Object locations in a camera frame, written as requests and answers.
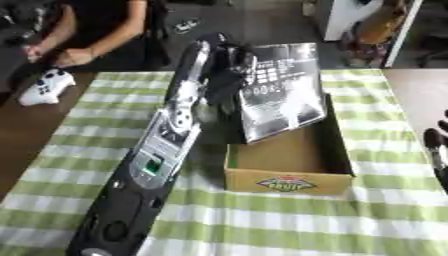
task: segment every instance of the game controller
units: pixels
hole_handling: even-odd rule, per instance
[[[23,106],[57,104],[59,95],[70,85],[76,85],[72,75],[62,69],[51,69],[19,97],[19,102]]]

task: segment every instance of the green and white checkered tablecloth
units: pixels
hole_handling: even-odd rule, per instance
[[[4,199],[1,256],[64,254],[171,75],[98,75]],[[139,255],[448,255],[448,196],[381,71],[322,79],[357,175],[345,195],[225,191],[208,177],[223,152],[208,149],[189,157]]]

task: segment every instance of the robotic arm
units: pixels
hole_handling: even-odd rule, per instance
[[[195,106],[203,98],[219,104],[235,94],[255,71],[256,60],[223,34],[199,38],[187,48],[164,106],[92,204],[67,255],[129,256],[138,252],[201,133]]]

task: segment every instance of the wooden table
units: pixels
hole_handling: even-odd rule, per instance
[[[31,77],[0,107],[0,200],[39,154],[94,77],[91,73],[76,75],[77,86],[69,87],[57,105],[22,107],[17,96],[35,81]]]
[[[421,139],[423,131],[435,127],[448,109],[448,69],[385,70],[384,73],[411,127]],[[45,146],[93,78],[94,74],[77,74],[78,86],[68,89],[58,105],[25,108],[13,98],[0,108],[0,199]]]
[[[436,127],[448,109],[448,69],[388,69],[384,74],[423,142],[423,132]]]

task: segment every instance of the logo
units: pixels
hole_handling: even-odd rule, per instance
[[[280,192],[293,192],[297,190],[316,187],[316,185],[294,176],[280,176],[277,178],[260,181],[257,184]]]

